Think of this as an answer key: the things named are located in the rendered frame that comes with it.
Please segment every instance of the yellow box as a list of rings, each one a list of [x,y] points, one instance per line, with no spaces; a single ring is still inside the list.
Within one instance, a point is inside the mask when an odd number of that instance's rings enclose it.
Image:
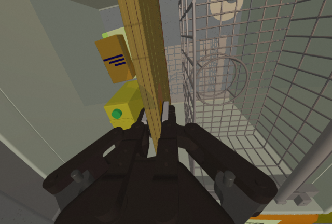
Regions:
[[[143,108],[143,101],[137,80],[126,82],[107,102],[104,109],[113,127],[131,128]]]
[[[131,80],[135,77],[134,65],[123,35],[110,36],[94,43],[113,83]]]

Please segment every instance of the wooden board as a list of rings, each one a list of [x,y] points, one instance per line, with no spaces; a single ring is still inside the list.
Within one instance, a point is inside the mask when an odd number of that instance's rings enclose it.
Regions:
[[[159,0],[118,0],[157,153],[163,101],[171,105]]]

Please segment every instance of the orange object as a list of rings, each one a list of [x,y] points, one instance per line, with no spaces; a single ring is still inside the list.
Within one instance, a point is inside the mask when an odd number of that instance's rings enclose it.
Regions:
[[[313,224],[318,220],[318,215],[259,215],[250,220],[281,220],[278,224]]]
[[[113,83],[135,77],[134,65],[123,35],[114,35],[94,42]]]

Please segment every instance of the green cap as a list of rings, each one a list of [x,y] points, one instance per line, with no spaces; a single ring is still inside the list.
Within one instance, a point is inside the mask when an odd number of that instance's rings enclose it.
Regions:
[[[120,109],[114,109],[114,111],[112,112],[112,116],[115,119],[119,119],[121,118],[122,112]]]

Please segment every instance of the metal pole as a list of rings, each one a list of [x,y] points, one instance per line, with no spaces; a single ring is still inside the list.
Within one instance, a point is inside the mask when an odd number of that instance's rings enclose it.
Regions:
[[[274,200],[286,204],[287,198],[320,167],[332,153],[332,121],[326,126],[305,157],[279,188]]]
[[[192,0],[193,122],[196,123],[196,0]]]

